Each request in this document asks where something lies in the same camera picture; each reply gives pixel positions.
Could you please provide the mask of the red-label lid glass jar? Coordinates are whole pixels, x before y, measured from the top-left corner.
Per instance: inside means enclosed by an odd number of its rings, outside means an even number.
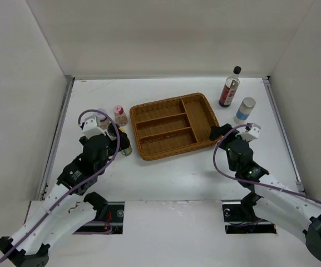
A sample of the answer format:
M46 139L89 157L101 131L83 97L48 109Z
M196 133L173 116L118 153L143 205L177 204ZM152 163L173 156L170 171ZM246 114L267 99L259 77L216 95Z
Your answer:
M107 114L107 111L102 108L99 108L98 112L95 113L95 115L98 117L100 121L100 127L103 130L107 130L110 124L110 120L105 116L105 114Z

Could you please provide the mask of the green-label yellow-cap sauce bottle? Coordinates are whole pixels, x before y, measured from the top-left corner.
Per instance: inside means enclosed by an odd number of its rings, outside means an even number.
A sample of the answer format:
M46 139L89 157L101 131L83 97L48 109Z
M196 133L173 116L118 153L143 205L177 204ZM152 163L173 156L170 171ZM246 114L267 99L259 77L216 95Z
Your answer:
M124 128L120 128L120 131L122 132L125 132ZM128 156L132 153L132 147L131 147L131 144L130 144L130 147L126 150L121 150L121 153L124 155L124 156Z

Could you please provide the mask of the pink-lid spice shaker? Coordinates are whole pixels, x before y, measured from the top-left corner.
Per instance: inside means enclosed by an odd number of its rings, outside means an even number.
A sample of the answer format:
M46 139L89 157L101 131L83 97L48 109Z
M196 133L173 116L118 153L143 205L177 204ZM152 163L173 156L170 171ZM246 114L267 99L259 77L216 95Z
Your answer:
M115 122L119 126L123 127L128 123L127 115L125 113L124 108L121 105L116 105L113 108L113 112L114 112L114 115L115 115Z

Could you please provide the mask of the white blue-label cylindrical container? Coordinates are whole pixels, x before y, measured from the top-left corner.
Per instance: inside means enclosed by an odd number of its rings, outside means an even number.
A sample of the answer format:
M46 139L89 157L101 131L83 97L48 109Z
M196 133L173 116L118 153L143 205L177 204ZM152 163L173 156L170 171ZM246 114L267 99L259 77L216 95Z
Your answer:
M251 114L253 108L256 105L256 101L252 97L246 97L242 100L241 105L239 106L235 116L234 122L237 124L243 124Z

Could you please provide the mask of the dark soy sauce bottle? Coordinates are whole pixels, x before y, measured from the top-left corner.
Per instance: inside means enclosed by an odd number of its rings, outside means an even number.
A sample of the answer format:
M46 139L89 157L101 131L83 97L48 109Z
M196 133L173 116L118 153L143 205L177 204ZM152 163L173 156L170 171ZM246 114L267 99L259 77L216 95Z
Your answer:
M239 87L240 80L239 74L241 73L241 67L235 66L233 74L229 76L224 84L221 96L219 98L219 105L222 107L229 107L233 101L235 93Z

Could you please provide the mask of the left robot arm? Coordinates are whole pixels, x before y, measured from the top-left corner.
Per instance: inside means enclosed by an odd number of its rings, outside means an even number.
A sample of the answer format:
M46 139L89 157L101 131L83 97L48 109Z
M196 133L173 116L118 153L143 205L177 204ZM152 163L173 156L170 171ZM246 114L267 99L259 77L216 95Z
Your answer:
M106 132L95 127L93 136L79 141L82 153L63 168L39 210L13 235L0 238L0 263L45 266L51 249L63 238L89 221L105 219L108 201L88 190L130 142L117 124L110 124Z

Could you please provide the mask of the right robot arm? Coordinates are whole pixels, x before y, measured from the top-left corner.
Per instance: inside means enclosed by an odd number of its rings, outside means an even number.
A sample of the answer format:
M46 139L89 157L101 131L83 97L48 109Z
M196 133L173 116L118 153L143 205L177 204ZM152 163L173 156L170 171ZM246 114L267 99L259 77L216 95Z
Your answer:
M249 143L259 137L260 126L247 123L242 127L244 132L230 124L213 126L209 136L217 142L216 149L226 152L228 167L235 173L232 180L250 191L241 201L242 217L257 217L279 226L321 261L321 201L289 189L257 164Z

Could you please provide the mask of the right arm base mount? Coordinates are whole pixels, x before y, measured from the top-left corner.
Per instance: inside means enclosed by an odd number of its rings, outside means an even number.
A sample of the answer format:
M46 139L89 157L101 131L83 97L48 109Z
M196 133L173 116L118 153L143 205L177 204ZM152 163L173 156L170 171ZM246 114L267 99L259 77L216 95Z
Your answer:
M276 226L247 211L240 201L222 202L227 234L277 234Z

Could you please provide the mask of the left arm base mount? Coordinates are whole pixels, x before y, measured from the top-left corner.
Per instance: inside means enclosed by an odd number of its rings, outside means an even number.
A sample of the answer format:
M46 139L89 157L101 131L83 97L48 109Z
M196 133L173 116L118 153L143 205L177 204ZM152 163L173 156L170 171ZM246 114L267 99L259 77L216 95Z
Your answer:
M124 202L109 202L105 211L97 211L93 220L76 230L74 235L122 234L125 217Z

